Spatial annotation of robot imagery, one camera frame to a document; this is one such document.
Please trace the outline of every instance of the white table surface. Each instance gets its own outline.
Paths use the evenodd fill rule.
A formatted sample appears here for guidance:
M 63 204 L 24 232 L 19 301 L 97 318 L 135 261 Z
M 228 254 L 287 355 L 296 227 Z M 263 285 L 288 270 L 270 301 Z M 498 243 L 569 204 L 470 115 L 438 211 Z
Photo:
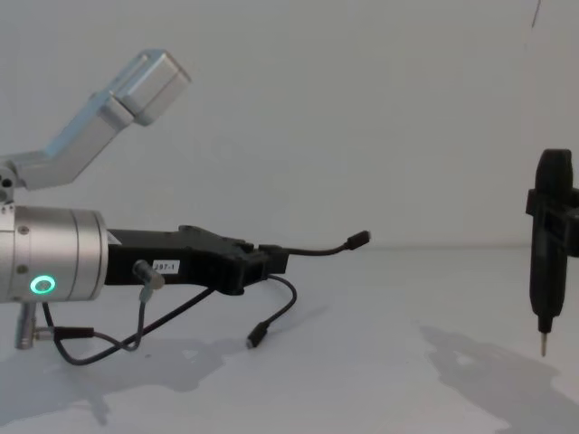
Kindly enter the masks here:
M 579 432 L 579 263 L 547 358 L 528 295 L 528 250 L 365 250 L 291 259 L 299 301 L 262 346 L 253 326 L 289 299 L 276 283 L 213 295 L 136 354 L 65 364 L 51 343 L 13 349 L 0 307 L 3 433 Z M 199 288 L 165 288 L 147 319 Z M 55 306 L 56 321 L 133 333 L 136 288 Z M 70 343 L 80 355 L 93 342 Z

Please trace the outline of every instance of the pen tip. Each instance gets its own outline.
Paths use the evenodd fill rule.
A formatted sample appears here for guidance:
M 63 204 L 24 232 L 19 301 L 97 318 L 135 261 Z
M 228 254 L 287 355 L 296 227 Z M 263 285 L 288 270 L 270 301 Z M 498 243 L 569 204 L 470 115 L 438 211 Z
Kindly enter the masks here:
M 541 334 L 541 355 L 546 356 L 546 333 Z

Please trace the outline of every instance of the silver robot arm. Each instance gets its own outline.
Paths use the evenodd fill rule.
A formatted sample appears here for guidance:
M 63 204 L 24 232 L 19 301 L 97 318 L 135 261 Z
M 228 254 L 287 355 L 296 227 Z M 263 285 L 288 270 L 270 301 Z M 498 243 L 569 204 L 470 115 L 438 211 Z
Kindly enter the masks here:
M 14 189 L 72 183 L 118 133 L 153 123 L 190 81 L 168 52 L 145 50 L 46 149 L 0 157 L 0 303 L 22 304 L 17 348 L 33 345 L 37 302 L 98 296 L 109 245 L 99 212 L 16 206 Z
M 145 50 L 106 89 L 93 94 L 46 149 L 0 162 L 14 171 L 16 187 L 70 184 L 131 123 L 153 123 L 190 81 L 168 52 Z

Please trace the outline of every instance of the white wall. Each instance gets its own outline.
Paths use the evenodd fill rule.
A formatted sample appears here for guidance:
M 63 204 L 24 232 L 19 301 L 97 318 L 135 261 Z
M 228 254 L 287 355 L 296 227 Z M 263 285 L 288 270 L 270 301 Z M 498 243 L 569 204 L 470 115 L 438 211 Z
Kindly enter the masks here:
M 531 32 L 535 0 L 2 2 L 2 153 L 167 48 L 186 95 L 24 202 L 279 243 L 525 243 L 540 151 L 577 148 L 579 125 L 579 6 L 544 3 Z

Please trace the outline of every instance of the green led ring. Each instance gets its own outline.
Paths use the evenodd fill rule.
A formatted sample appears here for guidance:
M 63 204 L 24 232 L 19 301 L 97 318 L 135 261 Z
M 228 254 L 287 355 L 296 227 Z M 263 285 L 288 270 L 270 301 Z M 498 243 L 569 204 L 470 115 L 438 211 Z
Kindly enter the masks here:
M 47 288 L 38 288 L 38 285 L 41 283 L 48 283 L 49 286 Z M 50 294 L 51 292 L 54 291 L 54 289 L 56 288 L 56 280 L 54 280 L 54 278 L 52 276 L 47 276 L 47 275 L 43 275 L 43 276 L 38 276 L 37 278 L 34 278 L 34 280 L 32 282 L 30 282 L 30 290 L 34 293 L 34 294 L 38 294 L 39 296 L 43 296 L 45 294 Z

